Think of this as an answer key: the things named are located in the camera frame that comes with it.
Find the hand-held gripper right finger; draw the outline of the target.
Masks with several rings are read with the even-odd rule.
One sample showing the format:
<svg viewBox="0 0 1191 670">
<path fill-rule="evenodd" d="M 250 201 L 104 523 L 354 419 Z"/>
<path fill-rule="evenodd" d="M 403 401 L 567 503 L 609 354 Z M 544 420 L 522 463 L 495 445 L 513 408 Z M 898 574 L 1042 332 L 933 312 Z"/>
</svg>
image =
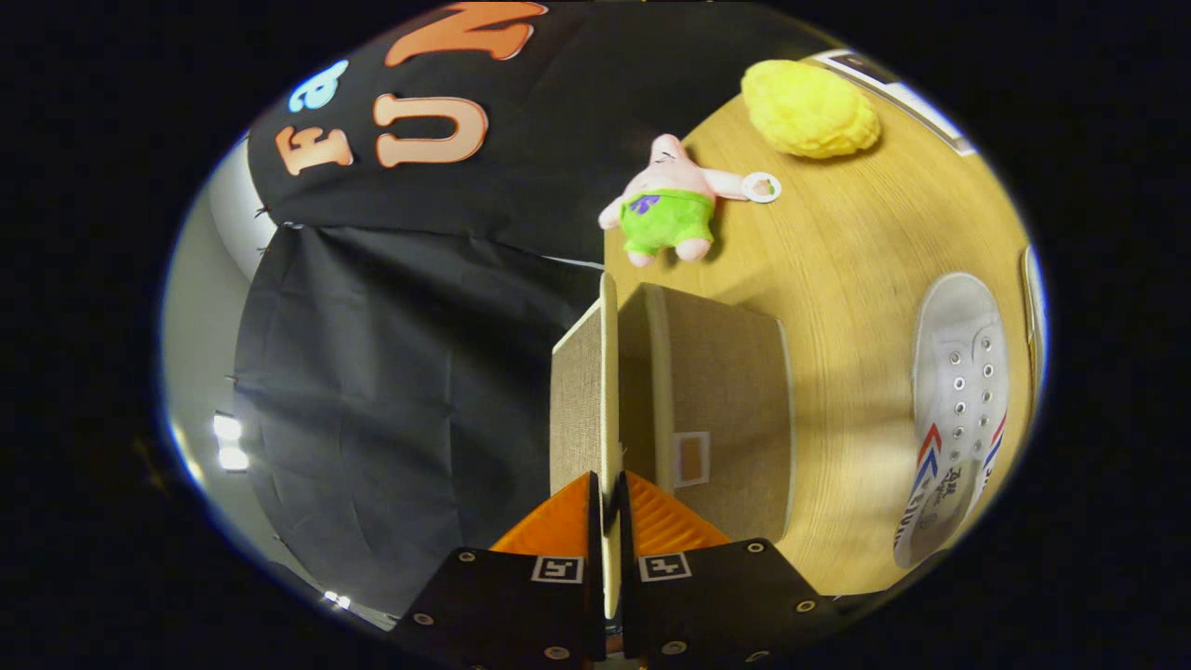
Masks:
<svg viewBox="0 0 1191 670">
<path fill-rule="evenodd" d="M 622 653 L 644 669 L 787 669 L 838 610 L 774 543 L 724 541 L 669 493 L 621 472 Z"/>
</svg>

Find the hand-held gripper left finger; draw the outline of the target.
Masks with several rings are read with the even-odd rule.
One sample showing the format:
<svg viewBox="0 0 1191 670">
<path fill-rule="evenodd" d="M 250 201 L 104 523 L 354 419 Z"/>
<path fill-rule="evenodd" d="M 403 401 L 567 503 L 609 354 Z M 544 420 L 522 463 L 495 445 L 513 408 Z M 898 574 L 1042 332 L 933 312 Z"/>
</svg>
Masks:
<svg viewBox="0 0 1191 670">
<path fill-rule="evenodd" d="M 393 640 L 422 669 L 592 669 L 607 658 L 603 531 L 587 472 L 488 550 L 451 550 Z"/>
</svg>

